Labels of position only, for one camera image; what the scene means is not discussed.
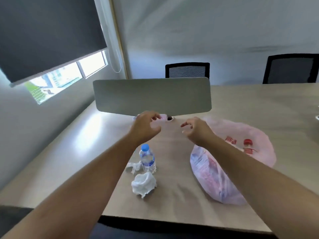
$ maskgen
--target mesh chair back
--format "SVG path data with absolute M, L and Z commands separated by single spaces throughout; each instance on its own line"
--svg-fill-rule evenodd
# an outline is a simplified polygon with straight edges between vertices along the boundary
M 207 77 L 209 79 L 209 63 L 177 63 L 165 65 L 165 78 Z
M 263 84 L 314 83 L 319 54 L 281 54 L 269 56 Z

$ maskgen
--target table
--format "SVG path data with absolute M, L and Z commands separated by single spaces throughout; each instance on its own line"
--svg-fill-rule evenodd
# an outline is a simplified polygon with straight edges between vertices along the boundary
M 212 86 L 212 110 L 197 114 L 244 122 L 263 130 L 276 151 L 275 169 L 319 193 L 319 84 Z M 103 215 L 270 232 L 249 205 L 209 198 L 190 168 L 193 144 L 176 117 L 149 141 L 158 187 L 142 200 L 124 171 Z M 35 207 L 72 174 L 122 137 L 131 116 L 99 112 L 93 102 L 1 192 L 0 204 Z M 130 161 L 138 161 L 137 149 Z

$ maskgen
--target plastic water bottle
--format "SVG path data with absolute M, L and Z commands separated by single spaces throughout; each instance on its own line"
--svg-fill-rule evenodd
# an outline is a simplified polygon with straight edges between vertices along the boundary
M 154 173 L 156 171 L 155 157 L 148 144 L 143 144 L 140 151 L 142 166 L 145 172 Z

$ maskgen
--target window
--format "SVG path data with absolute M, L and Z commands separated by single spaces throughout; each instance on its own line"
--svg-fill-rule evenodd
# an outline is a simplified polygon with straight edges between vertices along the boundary
M 105 51 L 95 53 L 72 64 L 26 82 L 25 86 L 38 104 L 48 100 L 82 78 L 107 65 Z

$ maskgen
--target red bottle cap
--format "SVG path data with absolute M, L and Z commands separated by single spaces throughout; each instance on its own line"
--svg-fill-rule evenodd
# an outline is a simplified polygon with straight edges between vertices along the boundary
M 245 139 L 245 140 L 244 140 L 244 145 L 251 145 L 251 146 L 253 146 L 253 141 L 250 140 L 250 139 Z

